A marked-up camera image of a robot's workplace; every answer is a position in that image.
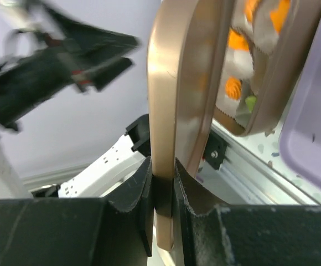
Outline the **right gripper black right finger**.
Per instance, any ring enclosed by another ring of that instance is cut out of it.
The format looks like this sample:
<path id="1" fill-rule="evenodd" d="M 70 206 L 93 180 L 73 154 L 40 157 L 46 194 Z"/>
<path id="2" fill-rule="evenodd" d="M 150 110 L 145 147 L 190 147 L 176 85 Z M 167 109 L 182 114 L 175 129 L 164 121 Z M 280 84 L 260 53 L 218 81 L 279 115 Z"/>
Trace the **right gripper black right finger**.
<path id="1" fill-rule="evenodd" d="M 173 230 L 176 265 L 321 265 L 321 206 L 228 205 L 180 162 Z"/>

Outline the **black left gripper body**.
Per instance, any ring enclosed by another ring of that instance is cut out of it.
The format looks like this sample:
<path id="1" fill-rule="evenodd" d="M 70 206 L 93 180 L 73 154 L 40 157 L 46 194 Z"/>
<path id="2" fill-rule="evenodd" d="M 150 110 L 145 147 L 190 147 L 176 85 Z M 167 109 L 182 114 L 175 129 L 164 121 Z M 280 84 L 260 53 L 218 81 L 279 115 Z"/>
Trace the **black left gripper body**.
<path id="1" fill-rule="evenodd" d="M 3 70 L 0 65 L 0 124 L 18 130 L 17 120 L 73 83 L 71 73 L 80 70 L 62 60 L 80 62 L 80 53 L 43 49 L 20 58 L 17 65 Z"/>

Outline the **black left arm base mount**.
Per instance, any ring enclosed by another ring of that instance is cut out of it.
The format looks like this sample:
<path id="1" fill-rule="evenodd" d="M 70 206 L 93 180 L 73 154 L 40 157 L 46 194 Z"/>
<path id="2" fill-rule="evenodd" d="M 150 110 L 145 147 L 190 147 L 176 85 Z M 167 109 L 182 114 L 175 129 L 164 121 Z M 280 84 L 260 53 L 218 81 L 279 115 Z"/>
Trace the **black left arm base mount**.
<path id="1" fill-rule="evenodd" d="M 226 149 L 227 142 L 211 130 L 203 153 L 203 160 L 213 169 L 218 170 L 225 158 Z"/>

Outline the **orange bear cookie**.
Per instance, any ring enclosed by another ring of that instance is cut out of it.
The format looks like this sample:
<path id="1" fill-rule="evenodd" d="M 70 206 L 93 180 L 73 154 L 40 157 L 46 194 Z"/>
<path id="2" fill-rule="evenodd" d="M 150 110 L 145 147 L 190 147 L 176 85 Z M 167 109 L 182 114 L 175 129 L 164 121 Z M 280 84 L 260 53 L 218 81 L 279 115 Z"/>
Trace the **orange bear cookie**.
<path id="1" fill-rule="evenodd" d="M 227 45 L 229 48 L 232 48 L 234 50 L 243 50 L 247 52 L 250 50 L 245 37 L 241 34 L 236 33 L 232 29 L 229 31 Z"/>

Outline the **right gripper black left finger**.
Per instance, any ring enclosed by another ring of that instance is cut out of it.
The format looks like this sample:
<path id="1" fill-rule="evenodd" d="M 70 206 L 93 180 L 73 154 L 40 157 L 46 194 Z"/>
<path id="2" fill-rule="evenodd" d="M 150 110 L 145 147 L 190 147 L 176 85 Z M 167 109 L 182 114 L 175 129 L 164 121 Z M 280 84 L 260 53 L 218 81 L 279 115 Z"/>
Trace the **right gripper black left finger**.
<path id="1" fill-rule="evenodd" d="M 146 265 L 152 166 L 102 198 L 0 200 L 0 265 Z"/>

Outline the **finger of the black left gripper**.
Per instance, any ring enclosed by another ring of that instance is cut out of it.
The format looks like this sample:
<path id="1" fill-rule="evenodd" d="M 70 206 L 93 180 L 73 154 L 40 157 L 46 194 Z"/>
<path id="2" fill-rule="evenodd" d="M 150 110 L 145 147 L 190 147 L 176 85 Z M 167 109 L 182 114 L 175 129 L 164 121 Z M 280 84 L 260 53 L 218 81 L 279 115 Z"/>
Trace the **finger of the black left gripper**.
<path id="1" fill-rule="evenodd" d="M 58 72 L 123 72 L 133 65 L 125 55 L 138 48 L 136 37 L 76 21 L 46 1 L 40 6 L 64 36 L 40 33 L 46 44 L 38 53 L 41 67 Z"/>
<path id="2" fill-rule="evenodd" d="M 83 93 L 88 86 L 93 86 L 100 92 L 132 65 L 133 61 L 130 58 L 120 57 L 86 70 L 76 70 L 74 83 Z"/>

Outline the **rose gold tin lid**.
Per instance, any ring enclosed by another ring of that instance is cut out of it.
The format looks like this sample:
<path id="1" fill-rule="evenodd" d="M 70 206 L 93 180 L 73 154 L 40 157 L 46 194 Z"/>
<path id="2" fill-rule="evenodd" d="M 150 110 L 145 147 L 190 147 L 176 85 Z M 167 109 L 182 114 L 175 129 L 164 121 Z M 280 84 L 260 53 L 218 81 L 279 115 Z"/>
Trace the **rose gold tin lid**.
<path id="1" fill-rule="evenodd" d="M 175 162 L 195 176 L 208 140 L 234 1 L 163 1 L 147 81 L 157 244 L 171 250 Z"/>

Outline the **orange flower cookie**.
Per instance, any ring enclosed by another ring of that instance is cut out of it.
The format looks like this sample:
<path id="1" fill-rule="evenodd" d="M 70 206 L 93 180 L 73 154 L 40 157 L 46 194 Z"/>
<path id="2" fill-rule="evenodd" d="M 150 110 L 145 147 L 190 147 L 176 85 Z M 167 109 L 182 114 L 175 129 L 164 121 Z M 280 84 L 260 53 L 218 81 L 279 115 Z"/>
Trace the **orange flower cookie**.
<path id="1" fill-rule="evenodd" d="M 244 14 L 249 23 L 252 23 L 255 10 L 260 3 L 260 0 L 245 0 Z"/>

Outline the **orange rosette cookie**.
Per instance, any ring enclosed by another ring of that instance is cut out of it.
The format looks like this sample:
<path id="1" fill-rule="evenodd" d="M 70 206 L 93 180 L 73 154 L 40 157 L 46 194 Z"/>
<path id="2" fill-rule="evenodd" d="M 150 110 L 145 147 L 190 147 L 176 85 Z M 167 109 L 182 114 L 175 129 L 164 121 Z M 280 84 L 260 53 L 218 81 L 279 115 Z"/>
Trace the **orange rosette cookie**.
<path id="1" fill-rule="evenodd" d="M 225 83 L 225 94 L 230 99 L 239 100 L 242 95 L 241 81 L 234 77 L 229 77 Z"/>

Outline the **green round cookie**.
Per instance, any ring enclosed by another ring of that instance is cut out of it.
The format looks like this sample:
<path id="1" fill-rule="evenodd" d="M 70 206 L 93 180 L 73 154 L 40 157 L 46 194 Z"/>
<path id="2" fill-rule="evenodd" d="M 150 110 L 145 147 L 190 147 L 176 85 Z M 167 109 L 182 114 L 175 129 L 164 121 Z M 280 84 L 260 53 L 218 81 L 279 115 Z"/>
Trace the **green round cookie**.
<path id="1" fill-rule="evenodd" d="M 245 99 L 245 104 L 250 113 L 253 112 L 255 104 L 256 104 L 257 97 L 254 95 L 250 95 Z"/>

